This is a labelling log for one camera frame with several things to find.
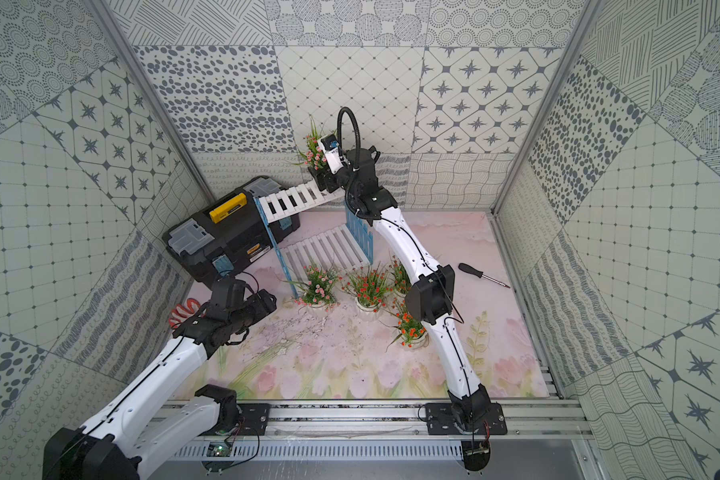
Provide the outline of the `orange flower pot front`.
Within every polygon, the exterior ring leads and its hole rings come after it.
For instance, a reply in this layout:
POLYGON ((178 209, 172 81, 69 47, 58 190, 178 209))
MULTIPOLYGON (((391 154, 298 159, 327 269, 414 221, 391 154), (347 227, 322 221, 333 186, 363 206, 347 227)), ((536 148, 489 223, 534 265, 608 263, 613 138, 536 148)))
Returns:
POLYGON ((396 336, 391 345, 399 344, 405 348, 417 349, 427 345, 428 333, 422 322, 414 318, 404 300, 395 300, 390 313, 397 319, 394 329, 396 336))

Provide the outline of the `red white glove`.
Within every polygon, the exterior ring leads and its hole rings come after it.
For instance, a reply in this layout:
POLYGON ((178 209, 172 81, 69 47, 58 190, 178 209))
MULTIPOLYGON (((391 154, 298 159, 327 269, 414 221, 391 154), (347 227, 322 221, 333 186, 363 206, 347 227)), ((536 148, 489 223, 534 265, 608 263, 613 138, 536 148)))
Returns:
POLYGON ((200 307, 201 303, 194 298, 188 298, 184 303, 177 304, 168 318, 170 328, 177 329, 186 319, 195 315, 200 307))

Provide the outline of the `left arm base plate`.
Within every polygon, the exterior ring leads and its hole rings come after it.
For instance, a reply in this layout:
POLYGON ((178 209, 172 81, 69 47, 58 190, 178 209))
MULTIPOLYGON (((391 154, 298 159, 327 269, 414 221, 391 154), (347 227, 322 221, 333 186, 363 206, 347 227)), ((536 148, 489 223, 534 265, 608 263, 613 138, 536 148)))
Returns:
POLYGON ((217 424, 211 431, 219 436, 256 436, 266 432, 271 405, 243 403, 222 406, 217 424))

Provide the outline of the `red flower pot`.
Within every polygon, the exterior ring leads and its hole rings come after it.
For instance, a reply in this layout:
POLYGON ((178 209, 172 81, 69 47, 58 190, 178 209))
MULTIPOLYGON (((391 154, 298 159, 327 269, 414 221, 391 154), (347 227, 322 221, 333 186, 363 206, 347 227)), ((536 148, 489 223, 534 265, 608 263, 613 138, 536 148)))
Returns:
POLYGON ((412 283, 407 274, 405 266, 397 257, 394 257, 392 259, 390 272, 392 278, 393 293, 400 298, 404 298, 410 291, 412 283))
POLYGON ((358 307, 367 312, 378 312, 386 306, 391 291, 386 266, 368 265, 350 270, 340 281, 342 290, 349 294, 358 307))

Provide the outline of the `aluminium mounting rail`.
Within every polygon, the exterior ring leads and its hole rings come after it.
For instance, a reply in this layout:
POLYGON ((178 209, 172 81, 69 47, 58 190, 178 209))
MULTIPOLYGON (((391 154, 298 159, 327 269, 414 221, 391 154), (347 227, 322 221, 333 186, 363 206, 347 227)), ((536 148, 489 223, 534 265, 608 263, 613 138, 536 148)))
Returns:
POLYGON ((557 398, 502 399, 508 427, 506 435, 429 435, 425 422, 427 403, 447 403, 423 400, 276 400, 243 403, 269 403, 271 410, 266 432, 256 436, 219 436, 201 422, 215 422, 212 403, 207 401, 199 408, 189 408, 187 403, 167 401, 157 410, 139 420, 128 423, 120 419, 108 420, 98 434, 112 434, 116 438, 131 440, 136 449, 142 449, 147 439, 158 428, 171 421, 177 422, 174 434, 178 444, 184 446, 193 441, 214 442, 238 446, 257 441, 297 440, 409 440, 424 437, 442 437, 451 440, 489 439, 576 439, 593 438, 592 429, 582 407, 575 400, 557 398))

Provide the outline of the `pink flower pot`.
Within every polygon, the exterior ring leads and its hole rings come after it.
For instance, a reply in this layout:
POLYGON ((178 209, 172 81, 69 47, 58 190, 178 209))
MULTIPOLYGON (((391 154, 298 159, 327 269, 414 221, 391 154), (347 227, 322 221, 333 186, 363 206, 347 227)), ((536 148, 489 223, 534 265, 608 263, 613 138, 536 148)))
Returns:
POLYGON ((291 280, 289 284, 298 293, 298 303, 315 308, 329 308, 337 303, 333 292, 339 279, 339 272, 331 268, 323 268, 314 263, 304 267, 304 280, 291 280))
POLYGON ((318 185, 324 184, 326 174, 330 174, 330 168, 325 153, 319 147, 319 140, 322 138, 322 130, 319 129, 313 118, 310 118, 310 131, 305 136, 306 150, 298 151, 300 162, 307 168, 307 172, 313 177, 318 185))

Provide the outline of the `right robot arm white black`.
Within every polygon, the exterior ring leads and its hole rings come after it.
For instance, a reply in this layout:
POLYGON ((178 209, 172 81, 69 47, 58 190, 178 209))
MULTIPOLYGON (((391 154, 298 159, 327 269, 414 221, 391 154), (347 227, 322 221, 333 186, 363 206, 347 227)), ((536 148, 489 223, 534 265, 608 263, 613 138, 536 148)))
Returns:
POLYGON ((453 416, 459 428, 473 432, 491 409, 486 387, 472 368, 459 339, 454 300, 455 272, 442 266, 412 233, 392 194, 383 188, 375 167, 375 149, 344 151, 337 141, 324 151, 328 167, 343 189, 345 205, 392 247, 412 286, 405 297, 408 312, 422 323, 442 363, 453 416))

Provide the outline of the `blue white two-tier rack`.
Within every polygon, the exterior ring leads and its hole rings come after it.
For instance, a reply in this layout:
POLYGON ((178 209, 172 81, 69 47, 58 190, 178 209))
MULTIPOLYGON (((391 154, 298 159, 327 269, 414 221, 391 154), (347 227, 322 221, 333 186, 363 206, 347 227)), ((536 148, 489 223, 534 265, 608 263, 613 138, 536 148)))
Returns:
POLYGON ((320 210, 341 200, 342 190, 321 190, 314 180, 283 187, 264 176, 253 182, 253 196, 282 269, 277 287, 281 300, 299 297, 295 283, 306 279, 310 265, 348 272, 373 263, 373 234, 366 223, 350 212, 340 220, 320 210))

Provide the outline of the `pink flower pot back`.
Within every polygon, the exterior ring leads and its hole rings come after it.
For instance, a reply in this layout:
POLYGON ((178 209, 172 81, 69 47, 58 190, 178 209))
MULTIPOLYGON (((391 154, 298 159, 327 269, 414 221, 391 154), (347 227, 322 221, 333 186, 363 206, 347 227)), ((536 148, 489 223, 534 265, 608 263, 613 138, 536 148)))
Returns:
POLYGON ((339 279, 339 272, 331 268, 323 268, 314 263, 304 267, 304 280, 291 280, 289 284, 298 293, 298 303, 315 308, 329 308, 337 303, 333 292, 339 279))

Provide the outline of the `pink flower pot front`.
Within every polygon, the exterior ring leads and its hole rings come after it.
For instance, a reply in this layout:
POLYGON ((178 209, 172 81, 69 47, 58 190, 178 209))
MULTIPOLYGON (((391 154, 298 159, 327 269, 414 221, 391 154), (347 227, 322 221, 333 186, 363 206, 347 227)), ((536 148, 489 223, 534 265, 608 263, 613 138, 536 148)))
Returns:
POLYGON ((307 168, 307 172, 313 177, 318 185, 324 184, 326 174, 330 174, 330 168, 325 153, 319 147, 319 140, 322 138, 322 130, 319 129, 313 118, 310 118, 310 131, 305 136, 306 150, 298 151, 300 162, 307 168))

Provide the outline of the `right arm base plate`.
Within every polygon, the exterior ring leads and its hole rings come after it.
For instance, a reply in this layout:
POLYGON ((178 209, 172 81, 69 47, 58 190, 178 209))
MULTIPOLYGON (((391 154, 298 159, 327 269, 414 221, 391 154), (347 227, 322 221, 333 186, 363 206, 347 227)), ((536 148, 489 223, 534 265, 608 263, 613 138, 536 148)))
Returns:
POLYGON ((425 422, 429 435, 506 435, 508 427, 502 406, 492 402, 476 419, 468 418, 467 413, 454 403, 427 403, 425 422))

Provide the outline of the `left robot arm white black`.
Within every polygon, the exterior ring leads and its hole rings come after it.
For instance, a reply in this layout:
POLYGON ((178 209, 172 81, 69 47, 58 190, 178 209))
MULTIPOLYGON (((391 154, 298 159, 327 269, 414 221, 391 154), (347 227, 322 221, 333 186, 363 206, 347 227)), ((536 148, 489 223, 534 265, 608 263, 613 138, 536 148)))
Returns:
POLYGON ((62 428, 47 441, 43 478, 147 479, 202 434, 241 434, 247 423, 236 392, 216 385, 201 387, 158 426, 148 423, 217 350, 241 344, 276 309, 268 291, 234 276, 217 278, 209 301, 174 327, 162 351, 122 393, 77 429, 62 428))

